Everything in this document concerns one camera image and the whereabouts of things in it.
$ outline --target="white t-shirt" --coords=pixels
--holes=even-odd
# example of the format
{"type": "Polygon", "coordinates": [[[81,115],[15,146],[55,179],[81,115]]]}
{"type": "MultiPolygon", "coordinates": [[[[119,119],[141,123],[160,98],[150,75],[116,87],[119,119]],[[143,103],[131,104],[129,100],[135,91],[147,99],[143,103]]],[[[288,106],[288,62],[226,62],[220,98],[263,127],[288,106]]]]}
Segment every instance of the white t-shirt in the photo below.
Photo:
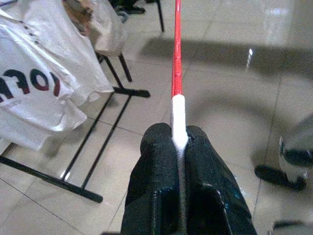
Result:
{"type": "Polygon", "coordinates": [[[86,120],[76,105],[112,92],[60,0],[0,9],[0,138],[40,149],[86,120]]]}
{"type": "Polygon", "coordinates": [[[72,77],[61,79],[74,90],[72,102],[79,106],[97,93],[113,92],[88,37],[79,33],[61,0],[23,0],[0,9],[0,24],[23,35],[49,55],[46,63],[55,70],[66,68],[72,77]]]}

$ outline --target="red cane shaft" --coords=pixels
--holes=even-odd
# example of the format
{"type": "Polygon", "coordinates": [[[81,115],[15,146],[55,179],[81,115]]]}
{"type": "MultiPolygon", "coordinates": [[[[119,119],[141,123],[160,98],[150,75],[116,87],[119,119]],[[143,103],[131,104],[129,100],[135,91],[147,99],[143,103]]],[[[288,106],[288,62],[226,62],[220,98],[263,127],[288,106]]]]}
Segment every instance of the red cane shaft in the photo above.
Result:
{"type": "Polygon", "coordinates": [[[180,39],[180,0],[175,5],[175,35],[172,73],[172,97],[182,94],[181,39],[180,39]]]}

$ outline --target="metal rack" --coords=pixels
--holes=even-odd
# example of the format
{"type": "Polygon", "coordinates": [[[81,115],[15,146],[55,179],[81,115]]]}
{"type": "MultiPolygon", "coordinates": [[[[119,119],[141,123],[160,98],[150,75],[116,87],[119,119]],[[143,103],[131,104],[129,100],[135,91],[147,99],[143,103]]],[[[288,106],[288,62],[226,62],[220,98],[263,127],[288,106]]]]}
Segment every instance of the metal rack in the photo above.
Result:
{"type": "MultiPolygon", "coordinates": [[[[129,104],[129,101],[131,100],[132,96],[139,96],[139,97],[143,97],[143,98],[148,98],[148,97],[150,97],[150,93],[147,90],[133,90],[133,89],[125,88],[122,85],[119,77],[117,76],[117,74],[116,74],[116,72],[115,72],[115,70],[114,70],[110,60],[108,59],[108,57],[106,57],[104,55],[99,55],[99,54],[97,54],[97,57],[98,57],[99,63],[102,63],[103,60],[105,60],[107,62],[111,72],[113,73],[113,75],[114,75],[114,77],[115,77],[115,79],[117,81],[118,87],[113,87],[114,88],[114,93],[112,93],[109,96],[109,98],[107,99],[107,101],[103,105],[103,107],[100,110],[97,118],[94,120],[91,128],[89,129],[89,131],[88,131],[87,135],[85,136],[83,142],[80,144],[78,150],[76,151],[76,153],[73,156],[71,162],[67,166],[67,168],[66,168],[64,174],[62,175],[62,177],[59,179],[59,178],[53,177],[51,175],[44,174],[44,173],[39,172],[39,171],[37,171],[37,170],[35,170],[33,168],[30,168],[30,167],[25,166],[25,165],[23,165],[21,163],[15,162],[15,161],[13,161],[11,159],[8,159],[8,158],[6,158],[4,156],[1,156],[1,155],[0,155],[0,163],[8,165],[10,167],[13,167],[13,168],[15,168],[17,170],[24,171],[24,172],[26,172],[26,173],[28,173],[30,175],[34,175],[34,176],[36,176],[38,178],[41,178],[42,180],[44,180],[44,181],[46,181],[48,183],[51,183],[51,184],[56,185],[58,187],[64,188],[64,189],[66,189],[68,191],[71,191],[73,193],[81,195],[81,196],[83,196],[85,198],[88,198],[88,199],[94,201],[94,202],[101,203],[102,200],[103,200],[103,197],[101,195],[95,193],[95,192],[91,192],[91,191],[86,190],[86,185],[87,185],[90,177],[92,176],[92,173],[93,173],[94,169],[96,168],[96,166],[98,164],[98,161],[100,160],[103,151],[105,150],[108,142],[110,141],[110,138],[111,138],[114,130],[116,129],[116,127],[117,127],[117,125],[118,125],[118,123],[119,123],[119,121],[120,121],[120,119],[121,119],[121,117],[122,117],[122,115],[123,115],[127,105],[129,104]],[[80,155],[82,149],[84,148],[87,140],[89,139],[92,131],[96,127],[96,125],[97,125],[101,115],[103,114],[105,108],[107,107],[110,99],[113,97],[114,94],[125,94],[125,95],[128,95],[128,98],[127,98],[126,102],[124,103],[124,105],[122,107],[122,110],[120,111],[119,115],[117,116],[117,119],[116,119],[115,123],[113,124],[109,134],[107,135],[107,137],[106,137],[106,139],[105,139],[101,149],[99,150],[99,152],[98,152],[98,154],[97,154],[97,156],[96,156],[92,166],[90,167],[89,172],[88,172],[88,174],[87,174],[83,184],[79,187],[79,186],[76,186],[76,185],[73,185],[71,183],[66,182],[67,174],[70,172],[70,170],[74,166],[76,160],[79,158],[79,155],[80,155]]],[[[127,68],[126,62],[125,62],[124,57],[123,57],[122,54],[120,54],[119,60],[120,60],[120,62],[122,64],[122,66],[123,66],[123,69],[125,71],[125,74],[126,74],[126,77],[127,77],[128,81],[131,82],[132,78],[130,76],[129,70],[127,68]]]]}

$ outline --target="person's foot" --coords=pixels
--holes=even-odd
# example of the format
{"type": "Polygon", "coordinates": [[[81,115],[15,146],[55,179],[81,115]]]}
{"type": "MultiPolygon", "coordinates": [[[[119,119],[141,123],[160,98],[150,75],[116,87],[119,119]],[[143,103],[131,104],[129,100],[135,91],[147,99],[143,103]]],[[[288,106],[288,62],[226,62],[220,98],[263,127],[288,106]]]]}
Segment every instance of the person's foot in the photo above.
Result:
{"type": "Polygon", "coordinates": [[[265,180],[275,185],[286,186],[295,191],[303,190],[306,186],[306,182],[304,179],[299,177],[296,183],[289,182],[286,174],[283,171],[274,169],[266,165],[258,165],[254,169],[254,173],[262,180],[265,180]]]}
{"type": "Polygon", "coordinates": [[[146,12],[145,8],[138,7],[138,6],[130,6],[130,7],[118,7],[119,11],[124,11],[127,14],[144,14],[146,12]]]}

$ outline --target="person's leg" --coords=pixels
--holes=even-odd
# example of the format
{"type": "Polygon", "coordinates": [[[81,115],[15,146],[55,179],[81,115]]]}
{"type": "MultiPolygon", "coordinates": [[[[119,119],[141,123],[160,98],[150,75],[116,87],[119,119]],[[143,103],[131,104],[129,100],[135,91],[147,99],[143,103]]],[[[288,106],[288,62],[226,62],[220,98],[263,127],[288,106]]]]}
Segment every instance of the person's leg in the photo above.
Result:
{"type": "Polygon", "coordinates": [[[309,170],[313,167],[313,114],[286,133],[279,144],[280,169],[259,165],[254,170],[255,174],[276,185],[304,189],[309,170]]]}

